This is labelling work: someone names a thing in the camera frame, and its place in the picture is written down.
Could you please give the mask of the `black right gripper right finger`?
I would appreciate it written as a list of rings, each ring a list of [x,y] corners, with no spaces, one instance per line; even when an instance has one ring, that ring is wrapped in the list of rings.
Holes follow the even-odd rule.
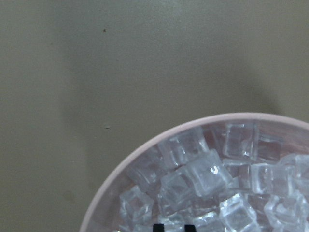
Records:
[[[185,224],[184,231],[185,232],[196,232],[196,227],[195,225],[192,225],[192,224]]]

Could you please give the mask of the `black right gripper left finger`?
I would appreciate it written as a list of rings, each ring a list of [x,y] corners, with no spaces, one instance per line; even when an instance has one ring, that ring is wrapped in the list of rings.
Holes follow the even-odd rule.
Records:
[[[165,232],[165,226],[162,223],[157,223],[153,225],[153,232]]]

